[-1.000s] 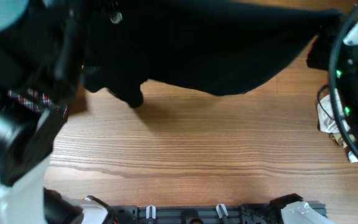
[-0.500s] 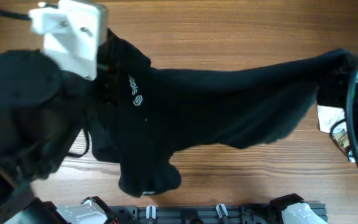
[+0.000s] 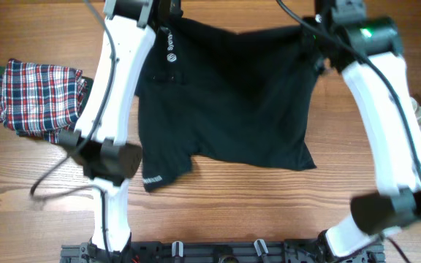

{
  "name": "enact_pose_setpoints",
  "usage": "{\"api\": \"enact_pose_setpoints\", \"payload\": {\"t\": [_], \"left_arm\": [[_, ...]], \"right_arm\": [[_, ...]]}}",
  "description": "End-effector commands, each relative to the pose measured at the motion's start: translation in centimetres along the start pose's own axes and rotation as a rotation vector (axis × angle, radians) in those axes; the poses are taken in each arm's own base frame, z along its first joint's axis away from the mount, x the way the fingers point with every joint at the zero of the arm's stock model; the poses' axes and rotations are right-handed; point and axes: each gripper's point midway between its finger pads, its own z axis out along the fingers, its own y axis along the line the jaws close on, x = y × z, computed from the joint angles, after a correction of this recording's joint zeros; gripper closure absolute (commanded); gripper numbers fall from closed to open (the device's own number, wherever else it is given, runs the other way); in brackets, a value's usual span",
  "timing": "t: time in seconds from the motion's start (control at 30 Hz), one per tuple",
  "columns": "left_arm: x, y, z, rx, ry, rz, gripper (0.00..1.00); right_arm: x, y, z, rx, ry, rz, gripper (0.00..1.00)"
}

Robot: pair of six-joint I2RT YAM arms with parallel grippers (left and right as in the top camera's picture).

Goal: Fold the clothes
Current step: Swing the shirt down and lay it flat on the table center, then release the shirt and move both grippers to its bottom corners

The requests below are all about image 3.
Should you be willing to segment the black t-shirt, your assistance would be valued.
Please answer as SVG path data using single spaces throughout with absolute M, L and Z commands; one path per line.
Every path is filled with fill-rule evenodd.
M 300 26 L 235 33 L 188 18 L 160 27 L 137 84 L 146 191 L 191 159 L 303 171 L 321 54 Z

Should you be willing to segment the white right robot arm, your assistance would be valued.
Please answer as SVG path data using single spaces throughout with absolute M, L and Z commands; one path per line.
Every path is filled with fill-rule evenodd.
M 337 259 L 421 221 L 421 134 L 409 99 L 398 27 L 363 1 L 317 1 L 302 24 L 352 92 L 373 155 L 376 190 L 354 197 L 324 234 Z

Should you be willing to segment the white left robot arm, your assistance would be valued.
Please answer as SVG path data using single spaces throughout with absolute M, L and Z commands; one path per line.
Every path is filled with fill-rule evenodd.
M 92 190 L 94 233 L 83 245 L 92 262 L 130 262 L 127 218 L 129 181 L 142 159 L 142 148 L 130 144 L 129 111 L 145 60 L 174 1 L 106 1 L 102 52 L 86 106 L 74 131 L 59 142 L 72 150 Z

